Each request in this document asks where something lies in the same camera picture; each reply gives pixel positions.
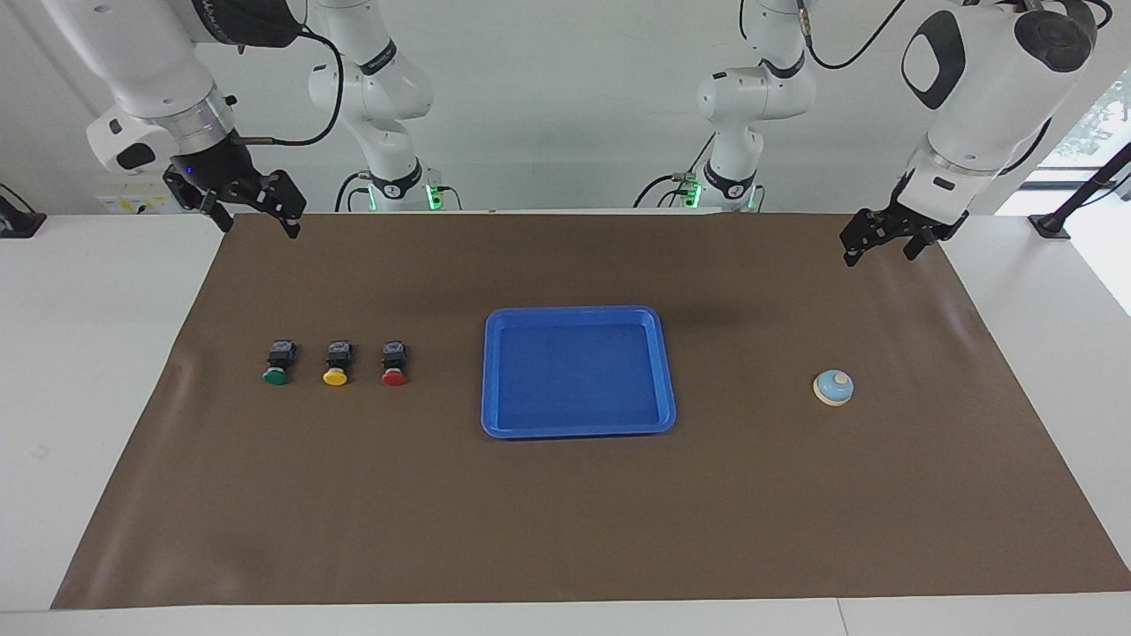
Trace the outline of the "green push button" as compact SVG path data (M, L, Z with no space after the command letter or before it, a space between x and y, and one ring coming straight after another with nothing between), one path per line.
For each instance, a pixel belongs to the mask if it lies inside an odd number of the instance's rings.
M297 359L297 346L291 340L278 340L271 342L266 358L266 369L262 372L264 383L269 385L286 385L288 383L288 370Z

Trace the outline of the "light blue call bell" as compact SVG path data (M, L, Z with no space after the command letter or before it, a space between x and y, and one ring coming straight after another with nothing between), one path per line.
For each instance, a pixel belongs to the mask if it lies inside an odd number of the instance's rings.
M815 398L835 407L847 404L855 390L853 378L841 369L827 369L815 375L812 387Z

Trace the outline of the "blue plastic tray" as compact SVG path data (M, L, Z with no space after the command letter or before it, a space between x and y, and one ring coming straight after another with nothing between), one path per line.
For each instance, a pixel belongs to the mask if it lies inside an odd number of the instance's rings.
M639 437L675 423L653 307L501 307L486 318L481 424L489 437Z

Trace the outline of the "black angled stand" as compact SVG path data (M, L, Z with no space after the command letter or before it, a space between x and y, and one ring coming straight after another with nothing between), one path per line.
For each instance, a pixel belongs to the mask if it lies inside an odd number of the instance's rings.
M1057 209L1045 215L1030 215L1029 222L1037 235L1046 240L1070 240L1071 235L1064 229L1067 220L1074 210L1093 201L1095 194L1105 188L1111 190L1117 186L1114 184L1113 179L1120 173L1126 172L1128 165L1131 165L1131 141L1126 141L1126 145L1106 165L1096 170L1094 177L1080 184L1074 194L1067 198L1067 201L1057 206Z

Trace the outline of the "brown table mat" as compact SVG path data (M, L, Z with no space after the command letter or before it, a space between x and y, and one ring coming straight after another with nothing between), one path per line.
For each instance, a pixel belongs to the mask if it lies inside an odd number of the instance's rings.
M57 609L1126 591L940 249L834 215L312 215L223 238ZM506 442L501 307L647 306L676 423ZM264 383L291 340L286 385ZM353 344L349 383L323 383ZM403 341L406 383L381 350ZM851 375L843 406L815 398Z

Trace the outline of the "white wall socket box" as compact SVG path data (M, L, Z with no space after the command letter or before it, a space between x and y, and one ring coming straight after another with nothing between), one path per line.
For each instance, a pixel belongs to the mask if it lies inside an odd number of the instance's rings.
M101 210L122 215L174 215L181 208L167 196L159 194L97 194Z

